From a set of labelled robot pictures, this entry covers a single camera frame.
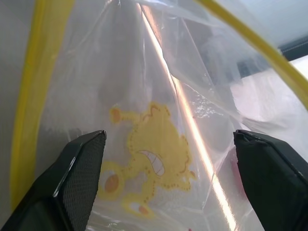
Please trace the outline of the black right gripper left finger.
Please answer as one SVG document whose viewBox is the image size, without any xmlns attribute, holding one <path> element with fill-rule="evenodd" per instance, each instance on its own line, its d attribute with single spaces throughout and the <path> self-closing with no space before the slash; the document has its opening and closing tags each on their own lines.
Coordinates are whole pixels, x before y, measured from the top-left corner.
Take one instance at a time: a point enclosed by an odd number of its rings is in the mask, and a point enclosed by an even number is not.
<svg viewBox="0 0 308 231">
<path fill-rule="evenodd" d="M 32 184 L 3 231 L 84 231 L 98 191 L 106 132 L 70 141 Z"/>
</svg>

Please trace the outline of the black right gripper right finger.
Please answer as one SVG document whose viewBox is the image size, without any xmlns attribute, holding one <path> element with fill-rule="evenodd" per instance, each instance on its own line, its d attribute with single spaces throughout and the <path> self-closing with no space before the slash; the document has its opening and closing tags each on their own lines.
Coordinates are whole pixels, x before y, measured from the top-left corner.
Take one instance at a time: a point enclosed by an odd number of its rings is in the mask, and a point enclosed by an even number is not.
<svg viewBox="0 0 308 231">
<path fill-rule="evenodd" d="M 266 231 L 308 229 L 308 164 L 285 141 L 234 132 L 245 194 Z"/>
</svg>

